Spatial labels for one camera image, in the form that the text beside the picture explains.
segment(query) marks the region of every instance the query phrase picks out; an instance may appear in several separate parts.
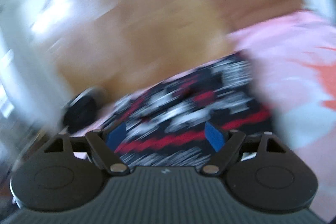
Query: multicolored bedding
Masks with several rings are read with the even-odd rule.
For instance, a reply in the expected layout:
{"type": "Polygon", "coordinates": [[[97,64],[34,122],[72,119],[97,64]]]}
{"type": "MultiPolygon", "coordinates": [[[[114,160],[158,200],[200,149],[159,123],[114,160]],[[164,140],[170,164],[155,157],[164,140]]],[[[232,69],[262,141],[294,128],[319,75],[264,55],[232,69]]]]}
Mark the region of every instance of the multicolored bedding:
{"type": "Polygon", "coordinates": [[[230,37],[251,61],[255,93],[277,110],[278,135],[318,177],[311,208],[331,221],[336,214],[336,28],[300,11],[230,37]]]}

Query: pink bedsheet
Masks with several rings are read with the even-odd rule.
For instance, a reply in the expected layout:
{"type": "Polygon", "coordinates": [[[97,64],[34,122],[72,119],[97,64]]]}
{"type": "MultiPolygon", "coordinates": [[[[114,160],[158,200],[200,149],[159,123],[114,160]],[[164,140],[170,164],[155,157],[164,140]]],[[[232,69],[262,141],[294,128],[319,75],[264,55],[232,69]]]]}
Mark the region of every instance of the pink bedsheet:
{"type": "Polygon", "coordinates": [[[259,99],[277,110],[278,134],[315,172],[311,209],[336,215],[336,28],[310,11],[232,33],[254,70],[259,99]]]}

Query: silver screw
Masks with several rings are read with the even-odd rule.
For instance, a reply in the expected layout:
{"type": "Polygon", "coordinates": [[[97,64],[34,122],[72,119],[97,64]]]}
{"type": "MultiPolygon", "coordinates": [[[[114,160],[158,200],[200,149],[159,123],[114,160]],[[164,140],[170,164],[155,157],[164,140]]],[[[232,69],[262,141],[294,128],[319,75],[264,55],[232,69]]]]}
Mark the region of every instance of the silver screw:
{"type": "Polygon", "coordinates": [[[219,167],[216,165],[206,165],[202,169],[206,174],[217,174],[219,172],[219,167]]]}
{"type": "Polygon", "coordinates": [[[112,172],[122,173],[122,172],[125,172],[127,170],[127,166],[124,165],[124,164],[112,164],[110,166],[110,170],[112,172]]]}

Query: black and red patterned cloth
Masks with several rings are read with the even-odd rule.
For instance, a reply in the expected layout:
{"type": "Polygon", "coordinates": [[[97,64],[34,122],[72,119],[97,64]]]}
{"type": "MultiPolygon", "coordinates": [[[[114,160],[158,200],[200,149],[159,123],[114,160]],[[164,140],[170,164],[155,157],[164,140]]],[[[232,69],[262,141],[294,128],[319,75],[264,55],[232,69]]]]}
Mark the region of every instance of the black and red patterned cloth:
{"type": "Polygon", "coordinates": [[[166,80],[116,103],[106,144],[130,167],[202,166],[218,150],[205,123],[246,134],[272,131],[270,110],[251,93],[250,63],[240,53],[166,80]]]}

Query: ribbed surface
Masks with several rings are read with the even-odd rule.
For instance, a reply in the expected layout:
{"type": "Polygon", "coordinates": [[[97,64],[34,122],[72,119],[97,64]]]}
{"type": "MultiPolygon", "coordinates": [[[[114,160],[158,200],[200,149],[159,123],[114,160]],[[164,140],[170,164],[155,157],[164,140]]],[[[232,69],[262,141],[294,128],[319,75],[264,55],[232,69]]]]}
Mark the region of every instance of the ribbed surface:
{"type": "Polygon", "coordinates": [[[15,224],[322,224],[308,210],[267,215],[239,204],[218,179],[198,175],[194,168],[144,168],[113,178],[85,206],[62,213],[23,209],[9,219],[15,224]]]}

